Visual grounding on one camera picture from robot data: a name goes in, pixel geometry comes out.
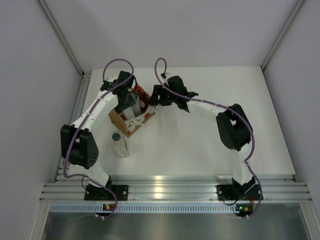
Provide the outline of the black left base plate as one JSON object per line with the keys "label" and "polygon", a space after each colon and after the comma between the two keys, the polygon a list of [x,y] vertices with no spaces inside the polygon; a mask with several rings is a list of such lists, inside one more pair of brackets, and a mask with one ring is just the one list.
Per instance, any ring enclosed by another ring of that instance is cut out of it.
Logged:
{"label": "black left base plate", "polygon": [[[118,201],[127,201],[129,186],[128,185],[113,185],[111,191],[114,193]],[[115,198],[113,195],[101,187],[96,187],[88,184],[85,188],[85,201],[112,201]]]}

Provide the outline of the white bottle dark cap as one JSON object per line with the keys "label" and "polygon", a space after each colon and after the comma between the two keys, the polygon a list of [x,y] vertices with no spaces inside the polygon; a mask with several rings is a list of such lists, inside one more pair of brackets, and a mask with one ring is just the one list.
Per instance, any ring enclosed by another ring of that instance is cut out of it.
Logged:
{"label": "white bottle dark cap", "polygon": [[125,102],[125,108],[122,111],[123,115],[127,120],[132,120],[142,114],[142,109],[140,106],[140,99],[138,96],[129,96],[128,100]]}

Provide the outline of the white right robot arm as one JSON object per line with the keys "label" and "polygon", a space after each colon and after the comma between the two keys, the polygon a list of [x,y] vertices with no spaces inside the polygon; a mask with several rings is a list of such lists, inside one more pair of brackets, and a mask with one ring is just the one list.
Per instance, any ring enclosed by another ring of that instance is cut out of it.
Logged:
{"label": "white right robot arm", "polygon": [[217,104],[196,100],[199,94],[188,91],[180,76],[162,73],[164,83],[155,85],[149,100],[152,106],[170,106],[173,103],[181,110],[196,114],[217,124],[219,138],[229,149],[232,170],[233,194],[244,199],[251,193],[256,178],[249,169],[249,158],[252,156],[253,129],[239,104],[227,108]]}

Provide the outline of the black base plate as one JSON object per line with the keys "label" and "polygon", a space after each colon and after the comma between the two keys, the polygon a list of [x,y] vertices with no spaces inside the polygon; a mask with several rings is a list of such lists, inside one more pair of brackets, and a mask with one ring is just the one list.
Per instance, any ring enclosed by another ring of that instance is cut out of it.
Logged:
{"label": "black base plate", "polygon": [[258,201],[262,191],[255,184],[248,192],[241,193],[232,184],[220,184],[216,186],[219,201]]}
{"label": "black base plate", "polygon": [[[128,185],[113,185],[111,191],[114,193],[118,201],[127,201],[129,186]],[[85,201],[112,201],[115,198],[113,195],[101,187],[96,187],[88,184],[85,188]]]}

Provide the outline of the clear bottle dark cap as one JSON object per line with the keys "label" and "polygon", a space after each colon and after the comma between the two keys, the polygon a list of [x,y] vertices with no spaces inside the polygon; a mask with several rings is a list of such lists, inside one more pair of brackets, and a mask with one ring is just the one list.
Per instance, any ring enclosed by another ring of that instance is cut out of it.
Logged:
{"label": "clear bottle dark cap", "polygon": [[121,131],[114,131],[111,135],[114,150],[121,158],[129,157],[128,145]]}

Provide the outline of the red cap dish soap bottle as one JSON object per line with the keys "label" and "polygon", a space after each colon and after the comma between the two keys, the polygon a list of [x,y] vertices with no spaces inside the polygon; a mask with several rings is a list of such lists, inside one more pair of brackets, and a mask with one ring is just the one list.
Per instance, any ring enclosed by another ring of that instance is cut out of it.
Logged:
{"label": "red cap dish soap bottle", "polygon": [[140,85],[135,86],[134,92],[139,96],[140,101],[148,103],[150,97]]}

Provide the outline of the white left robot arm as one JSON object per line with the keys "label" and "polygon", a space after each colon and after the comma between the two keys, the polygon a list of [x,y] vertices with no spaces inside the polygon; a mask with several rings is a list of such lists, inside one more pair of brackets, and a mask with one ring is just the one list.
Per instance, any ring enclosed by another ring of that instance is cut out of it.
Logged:
{"label": "white left robot arm", "polygon": [[133,72],[121,71],[113,81],[104,80],[96,98],[88,109],[72,124],[60,129],[63,176],[86,178],[89,188],[102,200],[113,194],[112,179],[100,166],[99,148],[95,133],[109,113],[120,103],[119,97],[128,94],[135,76]]}

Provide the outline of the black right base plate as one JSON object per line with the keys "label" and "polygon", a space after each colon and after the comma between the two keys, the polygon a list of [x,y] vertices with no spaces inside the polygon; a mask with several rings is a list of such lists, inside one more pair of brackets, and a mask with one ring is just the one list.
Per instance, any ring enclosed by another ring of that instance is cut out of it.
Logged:
{"label": "black right base plate", "polygon": [[216,186],[219,201],[258,201],[262,191],[255,184],[248,192],[241,193],[232,184],[220,184]]}

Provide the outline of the aluminium mounting rail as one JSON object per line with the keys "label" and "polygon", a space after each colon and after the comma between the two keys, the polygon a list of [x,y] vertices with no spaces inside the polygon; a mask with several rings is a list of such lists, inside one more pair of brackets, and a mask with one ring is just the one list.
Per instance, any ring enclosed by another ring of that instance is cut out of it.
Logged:
{"label": "aluminium mounting rail", "polygon": [[[267,203],[301,203],[312,200],[306,183],[292,175],[261,176],[264,201]],[[113,176],[115,185],[128,186],[128,202],[217,202],[218,185],[230,184],[230,176]],[[58,176],[46,183],[41,201],[83,201],[86,180]]]}

